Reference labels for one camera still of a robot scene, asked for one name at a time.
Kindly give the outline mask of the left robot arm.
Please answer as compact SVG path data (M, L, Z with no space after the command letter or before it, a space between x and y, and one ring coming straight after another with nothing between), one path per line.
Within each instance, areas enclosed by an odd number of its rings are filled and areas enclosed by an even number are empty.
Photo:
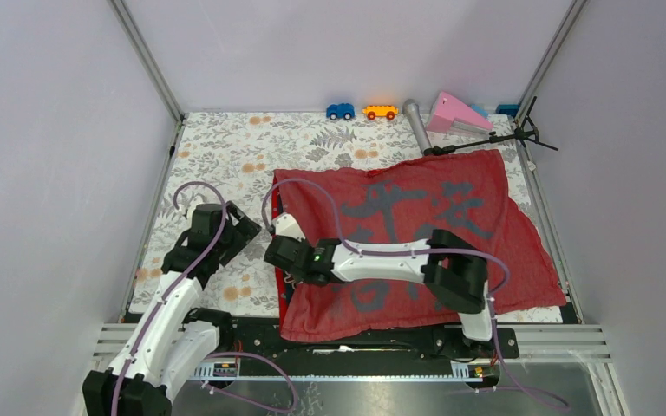
M107 369L90 371L82 383L89 415L169 415L201 360L233 348L230 315L193 305L262 228L231 201L195 205L187 216L147 312Z

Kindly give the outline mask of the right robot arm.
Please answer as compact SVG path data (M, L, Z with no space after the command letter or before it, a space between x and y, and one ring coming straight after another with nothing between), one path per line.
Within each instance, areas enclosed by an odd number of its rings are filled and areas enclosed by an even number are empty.
M368 244L329 238L313 245L275 236L264 260L297 283L325 286L362 280L401 281L424 286L460 318L464 349L483 357L497 345L487 306L487 254L450 231L403 244Z

